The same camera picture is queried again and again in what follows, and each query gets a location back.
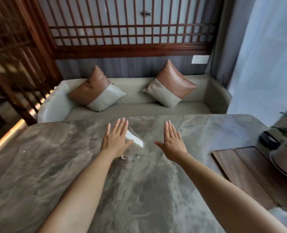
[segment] forearm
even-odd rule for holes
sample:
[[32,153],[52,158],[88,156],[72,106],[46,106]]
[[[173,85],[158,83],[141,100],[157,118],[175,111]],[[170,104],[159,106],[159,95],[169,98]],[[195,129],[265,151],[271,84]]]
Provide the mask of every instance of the forearm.
[[39,233],[86,233],[94,217],[112,159],[101,152],[70,185]]
[[177,163],[227,233],[287,232],[287,228],[254,199],[191,155],[182,155]]

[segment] hand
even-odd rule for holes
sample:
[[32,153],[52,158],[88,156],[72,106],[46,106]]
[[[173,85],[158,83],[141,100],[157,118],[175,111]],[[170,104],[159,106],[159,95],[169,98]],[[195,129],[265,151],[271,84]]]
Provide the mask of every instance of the hand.
[[162,149],[169,160],[174,162],[177,162],[181,156],[188,153],[180,132],[176,132],[170,121],[167,121],[164,125],[164,143],[160,141],[154,143]]
[[110,133],[110,124],[107,126],[105,136],[101,144],[101,152],[108,152],[112,155],[112,158],[117,158],[122,156],[124,151],[134,142],[133,140],[128,141],[125,144],[125,136],[128,128],[128,121],[125,121],[125,118],[118,119],[115,123],[114,128]]

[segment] white wall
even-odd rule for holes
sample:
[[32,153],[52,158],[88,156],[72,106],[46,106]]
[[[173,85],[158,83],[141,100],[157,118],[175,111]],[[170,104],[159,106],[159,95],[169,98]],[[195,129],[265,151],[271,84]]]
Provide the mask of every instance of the white wall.
[[229,114],[271,126],[287,110],[287,0],[256,0],[229,91]]

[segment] brown leather pillow section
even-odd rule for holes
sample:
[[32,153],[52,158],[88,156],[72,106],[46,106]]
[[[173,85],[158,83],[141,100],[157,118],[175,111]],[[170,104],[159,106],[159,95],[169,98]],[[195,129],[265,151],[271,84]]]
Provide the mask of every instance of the brown leather pillow section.
[[110,81],[103,71],[95,66],[91,76],[80,86],[69,93],[69,97],[78,105],[89,105],[93,102],[108,86]]
[[185,98],[197,88],[197,85],[186,79],[170,60],[167,61],[166,66],[159,72],[156,78],[167,90],[180,99]]

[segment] wooden board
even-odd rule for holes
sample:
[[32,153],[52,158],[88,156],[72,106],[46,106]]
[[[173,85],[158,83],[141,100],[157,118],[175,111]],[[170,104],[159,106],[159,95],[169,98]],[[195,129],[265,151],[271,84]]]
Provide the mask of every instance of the wooden board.
[[286,178],[255,147],[239,148],[235,152],[271,198],[277,204],[287,207]]
[[214,151],[212,155],[228,179],[238,188],[255,199],[265,209],[272,209],[277,206],[233,149]]

